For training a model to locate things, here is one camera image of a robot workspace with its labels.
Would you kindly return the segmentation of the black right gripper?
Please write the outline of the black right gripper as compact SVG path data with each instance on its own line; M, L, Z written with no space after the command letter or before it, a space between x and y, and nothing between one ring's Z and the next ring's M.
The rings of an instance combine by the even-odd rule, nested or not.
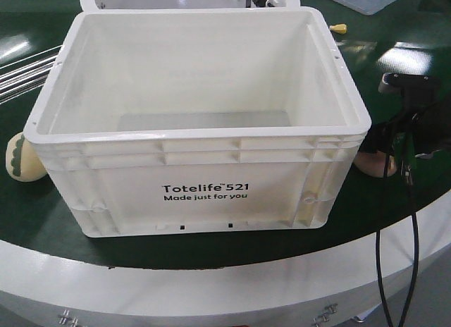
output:
M389 120L371 125L359 150L394 156L396 134L410 132L416 157L450 151L450 98L438 101L439 87L440 80L430 75L384 73L378 91L398 93L400 110Z

